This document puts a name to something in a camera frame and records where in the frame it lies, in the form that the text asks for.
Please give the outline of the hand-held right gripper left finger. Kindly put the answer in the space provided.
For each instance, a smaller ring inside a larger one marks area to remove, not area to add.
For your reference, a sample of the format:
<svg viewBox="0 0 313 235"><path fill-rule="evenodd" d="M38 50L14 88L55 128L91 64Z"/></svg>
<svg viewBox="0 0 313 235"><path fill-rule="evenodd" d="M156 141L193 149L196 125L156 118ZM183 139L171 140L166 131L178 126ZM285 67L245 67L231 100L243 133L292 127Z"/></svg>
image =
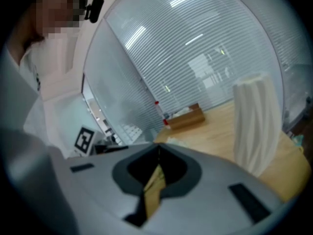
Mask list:
<svg viewBox="0 0 313 235"><path fill-rule="evenodd" d="M146 214L143 189L150 177L149 152L157 161L158 145L153 143L119 147L102 155L68 160L71 174L82 191L76 207L83 235L157 235L145 228Z"/></svg>

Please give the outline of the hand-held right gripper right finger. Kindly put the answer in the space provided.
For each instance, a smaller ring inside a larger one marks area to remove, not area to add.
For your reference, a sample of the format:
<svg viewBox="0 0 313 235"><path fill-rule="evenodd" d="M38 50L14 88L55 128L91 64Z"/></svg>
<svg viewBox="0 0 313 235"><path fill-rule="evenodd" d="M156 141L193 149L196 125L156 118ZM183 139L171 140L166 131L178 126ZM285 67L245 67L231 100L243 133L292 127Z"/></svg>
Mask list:
<svg viewBox="0 0 313 235"><path fill-rule="evenodd" d="M183 197L166 198L145 223L154 235L246 235L256 234L255 222L230 190L243 185L269 213L282 206L282 200L257 177L237 164L177 145L170 148L194 159L201 177Z"/></svg>

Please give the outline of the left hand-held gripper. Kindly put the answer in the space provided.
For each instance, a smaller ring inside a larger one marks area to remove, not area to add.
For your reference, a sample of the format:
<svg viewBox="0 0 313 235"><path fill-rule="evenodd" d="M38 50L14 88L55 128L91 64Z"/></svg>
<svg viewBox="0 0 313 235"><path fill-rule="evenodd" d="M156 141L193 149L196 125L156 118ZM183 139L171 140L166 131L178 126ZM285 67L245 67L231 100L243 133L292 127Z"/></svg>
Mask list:
<svg viewBox="0 0 313 235"><path fill-rule="evenodd" d="M74 143L74 151L80 156L93 156L128 149L119 145L115 138L106 137L102 132L82 126Z"/></svg>

